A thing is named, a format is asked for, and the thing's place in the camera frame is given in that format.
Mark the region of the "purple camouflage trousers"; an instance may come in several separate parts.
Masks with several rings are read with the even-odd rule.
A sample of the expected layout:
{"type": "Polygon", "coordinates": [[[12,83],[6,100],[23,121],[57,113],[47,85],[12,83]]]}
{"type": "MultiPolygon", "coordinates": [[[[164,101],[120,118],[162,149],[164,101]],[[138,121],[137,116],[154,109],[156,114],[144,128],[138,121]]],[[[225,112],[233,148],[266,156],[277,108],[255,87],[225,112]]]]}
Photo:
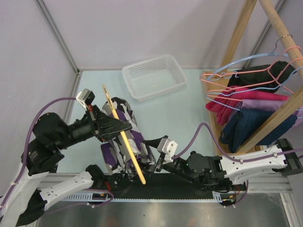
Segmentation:
{"type": "MultiPolygon", "coordinates": [[[[144,137],[138,128],[133,109],[125,99],[113,97],[111,100],[119,120],[128,122],[132,126],[132,129],[126,131],[125,134],[140,168],[149,170],[155,165],[156,159],[150,147],[143,143],[144,137]]],[[[126,175],[130,180],[137,176],[137,171],[120,133],[109,142],[101,144],[100,148],[109,174],[126,175]]]]}

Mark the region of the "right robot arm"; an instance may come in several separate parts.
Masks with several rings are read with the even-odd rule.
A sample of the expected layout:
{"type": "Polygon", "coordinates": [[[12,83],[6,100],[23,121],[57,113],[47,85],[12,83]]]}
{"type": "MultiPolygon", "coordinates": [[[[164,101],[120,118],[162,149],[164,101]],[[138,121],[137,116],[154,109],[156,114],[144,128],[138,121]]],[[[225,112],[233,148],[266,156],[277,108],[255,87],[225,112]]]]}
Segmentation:
{"type": "Polygon", "coordinates": [[[165,170],[204,191],[228,192],[234,185],[262,174],[290,176],[303,172],[300,159],[287,139],[279,139],[264,150],[239,156],[211,157],[191,151],[187,159],[175,155],[177,144],[167,136],[143,143],[160,153],[154,171],[165,170]]]}

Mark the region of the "yellow clothes hanger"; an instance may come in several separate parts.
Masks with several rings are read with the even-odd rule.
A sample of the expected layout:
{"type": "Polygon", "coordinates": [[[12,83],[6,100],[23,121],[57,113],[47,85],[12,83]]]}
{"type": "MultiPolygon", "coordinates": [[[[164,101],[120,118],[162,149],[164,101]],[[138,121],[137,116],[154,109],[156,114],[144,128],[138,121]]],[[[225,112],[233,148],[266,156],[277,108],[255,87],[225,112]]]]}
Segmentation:
{"type": "MultiPolygon", "coordinates": [[[[108,105],[109,105],[109,108],[110,108],[110,110],[111,110],[111,112],[112,112],[113,117],[119,120],[118,114],[117,114],[117,112],[116,112],[116,108],[114,107],[113,102],[112,102],[112,100],[111,100],[111,97],[110,97],[110,95],[109,95],[109,93],[108,93],[108,91],[107,91],[107,88],[106,88],[106,86],[105,86],[104,84],[102,85],[102,89],[103,89],[103,92],[104,92],[105,97],[106,97],[106,99],[107,99],[107,103],[108,103],[108,105]]],[[[137,174],[138,174],[138,176],[139,176],[139,179],[140,179],[141,183],[142,183],[143,185],[145,185],[145,184],[146,184],[145,177],[144,177],[144,175],[143,175],[143,173],[142,173],[142,170],[141,170],[141,168],[140,168],[140,166],[139,166],[139,164],[138,164],[138,162],[137,162],[137,159],[136,159],[136,157],[135,157],[135,155],[134,155],[134,153],[133,153],[133,151],[132,151],[132,148],[131,148],[131,146],[130,146],[130,143],[129,143],[129,141],[128,141],[128,138],[127,138],[127,136],[126,136],[125,131],[121,131],[121,132],[120,132],[120,135],[121,135],[121,137],[122,137],[122,139],[123,139],[123,141],[124,141],[125,147],[126,147],[126,149],[127,149],[127,151],[128,151],[128,154],[129,154],[129,156],[130,156],[132,162],[133,162],[133,165],[134,165],[134,167],[135,167],[135,169],[136,169],[136,171],[137,171],[137,174]]]]}

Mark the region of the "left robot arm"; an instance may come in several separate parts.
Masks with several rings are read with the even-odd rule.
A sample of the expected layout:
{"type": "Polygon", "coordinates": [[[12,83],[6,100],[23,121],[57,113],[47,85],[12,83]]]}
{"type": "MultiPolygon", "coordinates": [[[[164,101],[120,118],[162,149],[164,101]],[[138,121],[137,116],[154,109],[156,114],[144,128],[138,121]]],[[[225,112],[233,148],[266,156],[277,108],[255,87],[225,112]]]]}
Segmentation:
{"type": "Polygon", "coordinates": [[[26,142],[17,177],[0,199],[0,225],[28,225],[71,194],[86,189],[100,189],[106,177],[97,165],[89,165],[76,177],[56,186],[44,189],[38,186],[64,158],[61,150],[92,137],[106,142],[131,127],[129,122],[103,113],[96,105],[87,110],[82,119],[70,125],[56,113],[38,114],[29,132],[36,138],[26,142]]]}

